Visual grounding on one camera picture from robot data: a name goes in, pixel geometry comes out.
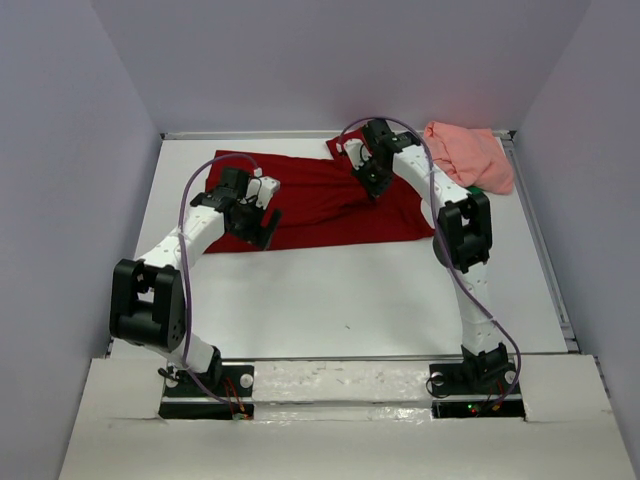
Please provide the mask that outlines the red t shirt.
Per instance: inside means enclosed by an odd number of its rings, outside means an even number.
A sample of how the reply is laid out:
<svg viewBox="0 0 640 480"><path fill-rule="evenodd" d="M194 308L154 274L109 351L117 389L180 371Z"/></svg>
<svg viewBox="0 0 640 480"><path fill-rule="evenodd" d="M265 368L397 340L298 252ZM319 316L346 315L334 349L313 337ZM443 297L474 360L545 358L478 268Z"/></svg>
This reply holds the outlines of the red t shirt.
<svg viewBox="0 0 640 480"><path fill-rule="evenodd" d="M394 176L377 199L351 174L348 158L337 152L336 137L321 159L248 152L263 173L281 183L267 212L281 220L269 249L290 250L354 244L414 241L434 230L421 212L421 197Z"/></svg>

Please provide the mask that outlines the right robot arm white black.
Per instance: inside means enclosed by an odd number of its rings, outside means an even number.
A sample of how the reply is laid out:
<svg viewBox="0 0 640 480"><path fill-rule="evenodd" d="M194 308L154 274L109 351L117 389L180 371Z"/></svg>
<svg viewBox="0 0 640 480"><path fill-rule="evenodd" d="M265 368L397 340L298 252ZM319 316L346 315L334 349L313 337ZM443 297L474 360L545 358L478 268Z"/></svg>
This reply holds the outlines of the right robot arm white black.
<svg viewBox="0 0 640 480"><path fill-rule="evenodd" d="M491 206L483 193L457 185L432 158L419 134L406 127L394 132L389 118L366 118L360 139L341 144L352 174L372 198L380 197L394 178L404 180L420 197L434 230L433 248L449 271L462 324L459 363L442 364L434 392L448 396L461 388L472 394L508 395L515 390L520 364L507 349L513 338L489 309L487 264L493 246Z"/></svg>

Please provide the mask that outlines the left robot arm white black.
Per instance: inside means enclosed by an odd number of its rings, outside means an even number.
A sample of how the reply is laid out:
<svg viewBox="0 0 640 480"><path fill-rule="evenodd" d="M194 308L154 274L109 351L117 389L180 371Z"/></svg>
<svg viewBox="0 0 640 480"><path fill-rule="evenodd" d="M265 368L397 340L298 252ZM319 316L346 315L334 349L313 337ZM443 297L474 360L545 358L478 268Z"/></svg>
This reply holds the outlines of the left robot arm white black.
<svg viewBox="0 0 640 480"><path fill-rule="evenodd" d="M114 267L111 336L161 355L187 374L198 394L215 392L221 353L193 331L190 270L226 236L267 249L282 217L280 210L268 209L280 187L259 168L226 167L212 189L184 194L176 227L148 252Z"/></svg>

